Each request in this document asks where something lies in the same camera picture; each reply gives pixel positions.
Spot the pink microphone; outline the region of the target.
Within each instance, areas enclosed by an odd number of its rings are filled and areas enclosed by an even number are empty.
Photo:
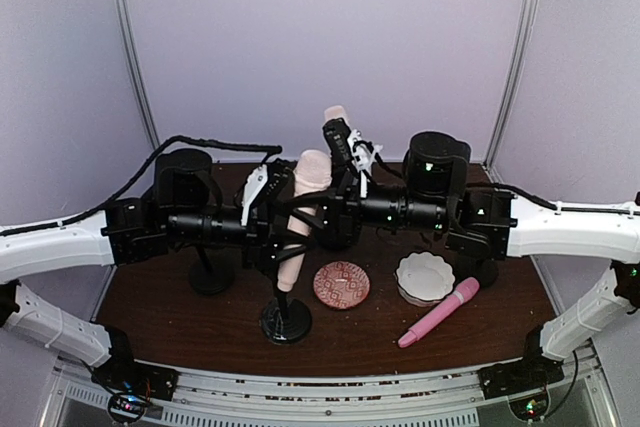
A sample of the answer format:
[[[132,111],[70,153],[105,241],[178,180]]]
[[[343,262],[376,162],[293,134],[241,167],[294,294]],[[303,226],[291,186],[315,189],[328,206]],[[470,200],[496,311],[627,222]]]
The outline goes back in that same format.
[[[479,290],[480,284],[478,280],[473,277],[469,277],[460,282],[451,294],[418,322],[413,324],[407,332],[398,339],[397,345],[400,348],[407,348],[423,339],[457,309],[469,302]]]

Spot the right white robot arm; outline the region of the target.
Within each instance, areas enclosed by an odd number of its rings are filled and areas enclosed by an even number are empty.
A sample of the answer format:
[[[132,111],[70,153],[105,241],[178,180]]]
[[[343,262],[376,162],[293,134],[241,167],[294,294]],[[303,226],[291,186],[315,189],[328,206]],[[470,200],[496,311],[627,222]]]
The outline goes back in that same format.
[[[443,238],[465,275],[507,257],[565,255],[607,259],[596,284],[562,315],[527,338],[526,355],[562,361],[621,312],[639,307],[639,203],[550,202],[506,184],[467,180],[470,146],[434,131],[415,134],[397,177],[401,186],[372,180],[378,146],[342,120],[323,135],[334,179],[322,203],[331,248],[354,244],[363,226],[395,233],[415,230]]]

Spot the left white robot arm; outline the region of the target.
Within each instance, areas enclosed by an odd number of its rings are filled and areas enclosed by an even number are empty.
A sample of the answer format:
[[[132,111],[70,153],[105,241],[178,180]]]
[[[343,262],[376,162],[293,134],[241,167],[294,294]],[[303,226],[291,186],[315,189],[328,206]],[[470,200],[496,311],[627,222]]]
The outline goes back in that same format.
[[[240,206],[224,203],[212,175],[212,158],[202,150],[179,149],[150,162],[152,186],[138,198],[116,195],[72,218],[10,227],[1,234],[1,324],[4,328],[69,354],[102,373],[130,371],[135,360],[120,329],[83,321],[42,300],[23,282],[27,275],[86,265],[129,265],[185,245],[199,253],[237,247],[243,263],[273,284],[268,313],[282,339],[304,305],[290,301],[315,212],[294,210],[279,200],[292,186],[296,195],[330,185],[329,156],[303,152],[296,164],[263,163],[248,176]]]

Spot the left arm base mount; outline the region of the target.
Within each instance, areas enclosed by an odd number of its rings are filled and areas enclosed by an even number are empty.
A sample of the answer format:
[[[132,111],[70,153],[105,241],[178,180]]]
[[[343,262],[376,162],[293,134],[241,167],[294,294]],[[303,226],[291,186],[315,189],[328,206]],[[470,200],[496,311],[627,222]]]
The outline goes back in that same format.
[[[179,373],[175,369],[134,362],[124,368],[90,367],[91,381],[108,394],[106,411],[112,421],[129,425],[140,421],[158,407],[158,401],[171,401]]]

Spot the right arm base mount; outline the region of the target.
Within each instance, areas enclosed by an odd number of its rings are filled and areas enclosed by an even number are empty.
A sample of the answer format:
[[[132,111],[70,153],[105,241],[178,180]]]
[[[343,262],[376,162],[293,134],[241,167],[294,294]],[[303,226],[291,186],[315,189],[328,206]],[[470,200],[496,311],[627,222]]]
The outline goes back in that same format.
[[[477,374],[484,398],[505,398],[511,413],[524,422],[541,421],[548,414],[548,387],[564,379],[562,363],[544,359],[497,363]]]

